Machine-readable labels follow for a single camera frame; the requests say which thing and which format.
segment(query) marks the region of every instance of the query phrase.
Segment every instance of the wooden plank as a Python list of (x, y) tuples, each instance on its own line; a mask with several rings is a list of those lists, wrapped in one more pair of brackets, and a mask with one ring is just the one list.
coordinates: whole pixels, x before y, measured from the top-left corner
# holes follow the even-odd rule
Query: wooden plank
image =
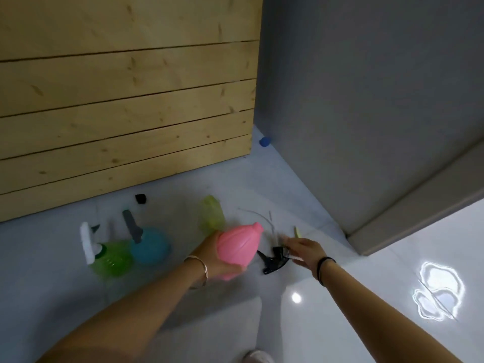
[(258, 42), (0, 63), (0, 115), (257, 77)]
[(348, 237), (360, 255), (372, 253), (484, 197), (484, 140)]
[(0, 222), (250, 153), (251, 135), (0, 195)]
[(262, 0), (0, 0), (0, 59), (259, 39)]
[(256, 80), (0, 118), (0, 159), (254, 108)]
[(0, 161), (0, 194), (250, 134), (254, 110)]

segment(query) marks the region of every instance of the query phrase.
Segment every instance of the person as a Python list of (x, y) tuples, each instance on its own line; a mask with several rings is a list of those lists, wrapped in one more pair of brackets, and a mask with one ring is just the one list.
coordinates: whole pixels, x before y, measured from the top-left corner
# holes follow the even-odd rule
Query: person
[[(189, 287), (205, 279), (205, 272), (214, 278), (244, 271), (242, 266), (227, 264), (218, 258), (216, 244), (220, 234), (215, 232), (207, 237), (191, 253), (194, 257), (186, 259), (165, 277), (113, 303), (80, 325), (38, 362), (136, 361)], [(285, 245), (301, 259), (293, 261), (309, 269), (328, 289), (377, 363), (460, 362), (432, 336), (327, 258), (320, 244), (305, 238), (286, 238)], [(271, 361), (260, 350), (244, 357), (244, 362)]]

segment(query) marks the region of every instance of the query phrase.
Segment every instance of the person's right arm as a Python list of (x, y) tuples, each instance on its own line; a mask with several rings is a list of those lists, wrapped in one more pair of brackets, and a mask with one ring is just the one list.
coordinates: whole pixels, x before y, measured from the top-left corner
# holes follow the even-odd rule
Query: person's right arm
[[(288, 238), (287, 248), (303, 261), (296, 264), (311, 270), (326, 256), (317, 242), (305, 238)], [(323, 262), (320, 280), (343, 312), (361, 341), (377, 363), (444, 362), (461, 363), (451, 352), (403, 314), (332, 260)]]

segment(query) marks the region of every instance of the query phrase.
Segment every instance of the hand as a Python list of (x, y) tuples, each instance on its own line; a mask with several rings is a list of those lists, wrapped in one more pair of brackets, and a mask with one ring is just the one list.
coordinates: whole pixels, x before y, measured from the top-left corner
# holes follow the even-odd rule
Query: hand
[(292, 260), (295, 264), (303, 266), (311, 270), (314, 278), (318, 280), (316, 269), (318, 268), (318, 262), (323, 257), (326, 257), (326, 252), (318, 242), (307, 238), (286, 238), (284, 239), (284, 245), (290, 250), (291, 255), (298, 256), (303, 261)]
[(246, 269), (242, 265), (229, 264), (218, 258), (217, 241), (221, 234), (220, 231), (213, 232), (191, 253), (207, 265), (209, 279), (225, 274), (240, 274)]

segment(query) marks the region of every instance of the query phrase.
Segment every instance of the pink plastic bottle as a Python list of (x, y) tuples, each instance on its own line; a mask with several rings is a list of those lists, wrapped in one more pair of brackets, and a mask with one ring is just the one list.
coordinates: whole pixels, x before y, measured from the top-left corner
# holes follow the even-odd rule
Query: pink plastic bottle
[[(222, 261), (230, 264), (249, 265), (259, 248), (260, 235), (264, 229), (255, 222), (241, 225), (223, 233), (218, 239), (217, 253)], [(230, 280), (235, 274), (223, 275), (222, 280)]]

